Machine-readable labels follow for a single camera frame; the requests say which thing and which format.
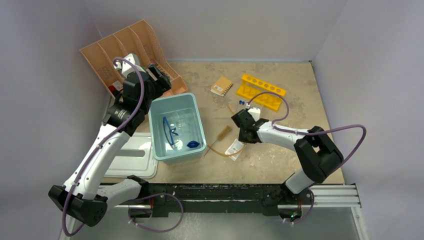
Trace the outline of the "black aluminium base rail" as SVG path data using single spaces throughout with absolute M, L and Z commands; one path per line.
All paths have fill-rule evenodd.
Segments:
M 120 207 L 129 207 L 135 218 L 141 210 L 154 218 L 170 213 L 262 214 L 298 221 L 311 208 L 360 207 L 355 185 L 318 184 L 297 195 L 282 190 L 277 183 L 149 183 L 138 199 L 130 199 Z

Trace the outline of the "teal plastic bin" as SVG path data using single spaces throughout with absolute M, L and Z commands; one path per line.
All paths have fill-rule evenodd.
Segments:
M 153 100 L 148 120 L 153 157 L 157 161 L 170 165 L 203 156 L 207 143 L 194 94 Z

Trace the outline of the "yellow spiral notebook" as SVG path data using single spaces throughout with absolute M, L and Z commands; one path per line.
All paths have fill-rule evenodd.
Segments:
M 233 86 L 233 82 L 228 78 L 221 76 L 210 88 L 210 91 L 218 96 L 224 97 L 228 90 Z

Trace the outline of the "tan rubber tubing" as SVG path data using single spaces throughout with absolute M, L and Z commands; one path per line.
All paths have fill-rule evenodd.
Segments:
M 208 147 L 208 150 L 206 151 L 206 153 L 204 154 L 204 155 L 206 155 L 207 153 L 208 153 L 208 151 L 209 150 L 212 150 L 214 153 L 216 153 L 216 154 L 218 154 L 219 156 L 222 156 L 222 157 L 232 157 L 232 156 L 236 156 L 236 155 L 238 155 L 238 154 L 240 154 L 245 148 L 246 148 L 246 145 L 244 144 L 244 143 L 242 143 L 241 144 L 241 148 L 236 148 L 235 150 L 234 150 L 234 152 L 233 153 L 230 153 L 230 154 L 227 154 L 227 153 L 225 153 L 225 152 L 221 152 L 221 151 L 218 151 L 218 150 L 216 150 L 214 147 L 213 147 L 213 145 L 215 144 L 215 143 L 217 143 L 217 142 L 220 142 L 220 141 L 222 141 L 230 132 L 232 131 L 232 128 L 229 126 L 229 125 L 227 125 L 218 135 L 217 135 L 217 137 L 216 137 L 216 139 L 215 139 L 215 141 L 212 143 L 212 144 L 208 144 L 207 145 L 207 147 Z

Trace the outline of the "white label packet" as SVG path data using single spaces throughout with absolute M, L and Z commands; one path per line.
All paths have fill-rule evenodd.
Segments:
M 246 144 L 235 139 L 230 147 L 224 152 L 230 159 L 236 161 L 240 156 L 241 152 L 245 148 Z

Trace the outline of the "blue safety glasses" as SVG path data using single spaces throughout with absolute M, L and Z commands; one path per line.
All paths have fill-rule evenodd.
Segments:
M 174 136 L 179 136 L 179 134 L 176 132 L 176 128 L 172 128 L 166 116 L 162 118 L 162 126 L 165 139 L 167 140 L 168 144 L 173 147 L 176 143 Z

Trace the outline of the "yellow test tube rack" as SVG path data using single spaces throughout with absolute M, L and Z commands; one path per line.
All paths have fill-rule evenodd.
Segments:
M 236 91 L 236 95 L 251 100 L 254 96 L 264 92 L 272 92 L 282 97 L 286 94 L 285 89 L 245 73 L 241 76 L 241 85 Z M 280 109 L 283 102 L 280 97 L 270 93 L 261 94 L 253 101 L 274 112 Z

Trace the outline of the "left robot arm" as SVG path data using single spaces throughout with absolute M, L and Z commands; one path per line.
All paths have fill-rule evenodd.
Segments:
M 129 200 L 142 205 L 149 199 L 148 182 L 134 175 L 99 188 L 117 153 L 145 120 L 152 101 L 172 88 L 169 76 L 152 64 L 147 70 L 128 70 L 123 75 L 123 90 L 107 110 L 89 153 L 63 185 L 53 185 L 48 192 L 62 211 L 64 229 L 67 216 L 93 227 L 109 209 Z

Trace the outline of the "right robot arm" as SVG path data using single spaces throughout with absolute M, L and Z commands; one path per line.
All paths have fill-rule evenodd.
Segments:
M 322 183 L 344 160 L 335 143 L 319 126 L 295 129 L 273 125 L 267 119 L 255 118 L 246 109 L 240 110 L 231 119 L 239 128 L 240 142 L 273 144 L 296 153 L 301 169 L 281 185 L 280 191 L 282 200 L 288 204 L 298 200 L 306 188 Z

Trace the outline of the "white bin lid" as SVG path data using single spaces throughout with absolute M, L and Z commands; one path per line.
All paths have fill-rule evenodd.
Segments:
M 153 156 L 151 134 L 136 132 L 117 152 L 104 176 L 126 178 L 135 175 L 141 179 L 151 179 L 157 170 L 158 161 Z

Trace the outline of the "peach desk file organizer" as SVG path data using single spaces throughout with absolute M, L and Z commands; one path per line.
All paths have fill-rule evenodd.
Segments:
M 189 91 L 182 76 L 167 62 L 154 29 L 145 20 L 104 37 L 80 49 L 80 52 L 112 98 L 122 89 L 124 81 L 121 74 L 114 68 L 113 59 L 125 57 L 128 54 L 137 55 L 142 67 L 147 68 L 148 65 L 153 64 L 169 76 L 171 89 L 163 94 L 164 97 Z

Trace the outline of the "tan bristle brush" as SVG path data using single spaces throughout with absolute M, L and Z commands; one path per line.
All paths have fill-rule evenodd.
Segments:
M 215 141 L 212 144 L 208 144 L 207 147 L 208 149 L 206 150 L 206 152 L 204 153 L 203 157 L 206 156 L 206 154 L 208 153 L 209 150 L 212 150 L 214 153 L 218 154 L 219 156 L 223 156 L 226 157 L 227 155 L 217 151 L 216 149 L 213 148 L 213 145 L 217 142 L 220 142 L 223 138 L 225 138 L 230 132 L 232 131 L 232 127 L 230 127 L 229 125 L 227 125 L 216 137 Z

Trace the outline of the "clear glass beaker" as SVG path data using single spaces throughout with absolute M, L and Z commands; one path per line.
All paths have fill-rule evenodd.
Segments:
M 190 126 L 190 114 L 183 111 L 176 112 L 175 126 L 179 131 L 183 131 L 188 128 Z

